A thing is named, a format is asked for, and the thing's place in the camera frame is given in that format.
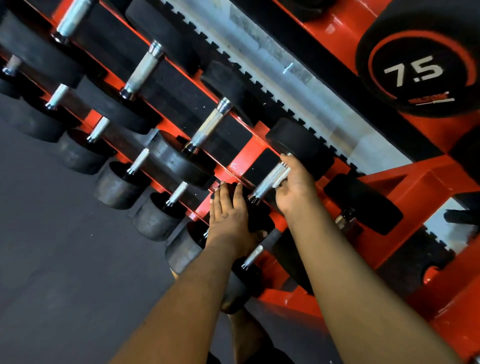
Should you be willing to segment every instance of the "person's right hand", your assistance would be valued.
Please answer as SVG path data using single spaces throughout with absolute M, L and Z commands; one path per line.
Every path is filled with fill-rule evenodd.
M 305 203 L 318 200 L 315 181 L 303 164 L 294 156 L 281 155 L 283 162 L 290 167 L 288 178 L 276 189 L 276 204 L 280 211 L 288 216 Z

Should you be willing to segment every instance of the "red metal frame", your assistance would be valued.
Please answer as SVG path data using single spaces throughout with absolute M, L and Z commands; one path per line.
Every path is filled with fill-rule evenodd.
M 65 13 L 72 0 L 64 0 L 49 19 L 55 25 Z M 329 49 L 340 59 L 349 60 L 349 67 L 354 70 L 354 52 L 361 34 L 368 28 L 378 14 L 388 3 L 386 0 L 339 0 L 329 14 L 323 20 L 304 24 L 311 33 L 315 33 L 319 40 L 328 45 Z M 334 32 L 328 30 L 333 24 Z M 209 92 L 200 82 L 201 71 L 195 77 L 189 78 L 201 90 L 209 95 L 211 99 L 217 98 Z M 124 83 L 114 74 L 109 72 L 107 82 L 116 88 L 121 88 Z M 452 139 L 460 137 L 460 134 L 468 129 L 466 125 L 472 126 L 478 122 L 478 113 L 467 115 L 463 118 L 442 119 L 442 126 L 450 133 L 437 132 L 434 135 L 432 127 L 425 127 L 430 130 L 434 140 L 440 141 L 446 149 L 452 144 Z M 83 120 L 83 128 L 90 131 L 100 119 L 99 114 L 92 111 Z M 419 124 L 425 126 L 428 123 L 437 123 L 437 120 L 419 119 Z M 268 128 L 259 122 L 255 128 L 248 128 L 239 120 L 251 133 L 252 139 L 241 150 L 238 156 L 224 167 L 218 164 L 215 170 L 216 176 L 227 182 L 242 182 L 244 173 L 250 168 L 260 154 L 270 146 L 265 141 Z M 173 135 L 185 134 L 168 119 L 163 119 L 157 126 L 160 130 L 166 130 Z M 118 158 L 122 161 L 128 159 L 121 154 Z M 317 182 L 317 189 L 320 199 L 324 202 L 332 217 L 340 213 L 335 206 L 323 194 L 323 187 L 338 173 L 347 173 L 350 167 L 340 159 L 336 158 L 334 166 Z M 480 187 L 465 174 L 463 169 L 448 156 L 433 158 L 430 160 L 410 164 L 393 170 L 376 173 L 361 178 L 362 181 L 374 187 L 384 195 L 388 196 L 404 213 L 405 218 L 387 236 L 381 236 L 372 230 L 362 227 L 362 233 L 351 240 L 351 243 L 358 250 L 365 261 L 373 268 L 378 268 L 399 246 L 401 246 L 422 224 L 450 197 L 457 193 L 479 191 Z M 152 186 L 159 192 L 165 189 L 156 181 Z M 195 211 L 188 211 L 193 218 L 203 218 L 208 212 L 209 199 L 207 198 Z M 276 212 L 271 217 L 276 227 L 283 231 L 287 228 L 285 219 Z M 480 316 L 475 316 L 479 307 L 480 296 L 480 265 L 477 264 L 480 255 L 480 238 L 472 242 L 444 271 L 435 275 L 432 280 L 413 294 L 409 302 L 432 326 L 459 352 L 464 359 L 470 358 L 473 354 L 480 352 Z M 263 270 L 264 285 L 266 287 L 260 300 L 268 304 L 273 310 L 281 315 L 294 315 L 302 319 L 309 317 L 310 322 L 321 322 L 322 315 L 314 297 L 307 294 L 305 290 L 298 287 L 293 292 L 281 291 L 281 287 L 288 279 L 288 274 L 269 253 L 264 253 L 257 261 L 258 266 Z
M 278 0 L 272 1 L 357 74 L 355 52 L 360 38 L 391 0 L 338 0 L 322 17 L 306 23 L 295 18 Z M 444 153 L 480 124 L 480 111 L 443 119 L 401 114 Z

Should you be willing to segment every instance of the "person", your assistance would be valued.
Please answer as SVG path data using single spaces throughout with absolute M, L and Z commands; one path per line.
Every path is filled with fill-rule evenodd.
M 391 292 L 348 243 L 318 199 L 314 180 L 292 156 L 277 189 L 325 323 L 345 364 L 452 364 L 456 353 Z M 219 363 L 209 348 L 233 262 L 258 243 L 236 188 L 231 201 L 220 185 L 210 206 L 204 251 L 178 277 L 112 360 L 136 364 Z M 246 311 L 230 316 L 237 364 L 291 363 Z

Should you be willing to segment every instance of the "gray floor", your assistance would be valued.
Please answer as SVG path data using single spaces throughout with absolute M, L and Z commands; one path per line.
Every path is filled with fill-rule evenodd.
M 0 122 L 0 362 L 106 363 L 173 278 L 164 244 L 96 201 L 95 178 L 57 165 L 51 147 Z M 248 307 L 296 363 L 339 363 L 320 329 Z M 233 362 L 225 315 L 212 352 Z

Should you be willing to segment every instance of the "red ring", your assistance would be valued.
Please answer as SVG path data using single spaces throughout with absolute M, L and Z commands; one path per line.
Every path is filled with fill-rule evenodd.
M 370 57 L 368 59 L 368 70 L 370 72 L 370 77 L 372 78 L 373 82 L 377 85 L 379 89 L 381 89 L 384 93 L 389 95 L 391 98 L 396 99 L 394 95 L 390 94 L 387 90 L 385 90 L 380 83 L 377 81 L 373 74 L 373 58 L 377 51 L 383 47 L 385 44 L 391 42 L 392 40 L 400 39 L 400 38 L 427 38 L 427 39 L 432 39 L 438 43 L 443 44 L 444 46 L 450 48 L 453 52 L 455 52 L 463 61 L 465 64 L 465 67 L 467 69 L 467 83 L 465 84 L 465 87 L 473 85 L 477 81 L 477 67 L 475 60 L 473 57 L 470 55 L 470 53 L 458 42 L 454 41 L 453 39 L 450 39 L 442 34 L 432 32 L 430 30 L 405 30 L 403 32 L 395 33 L 387 38 L 383 39 L 381 42 L 379 42 L 375 48 L 373 48 L 372 52 L 370 53 Z

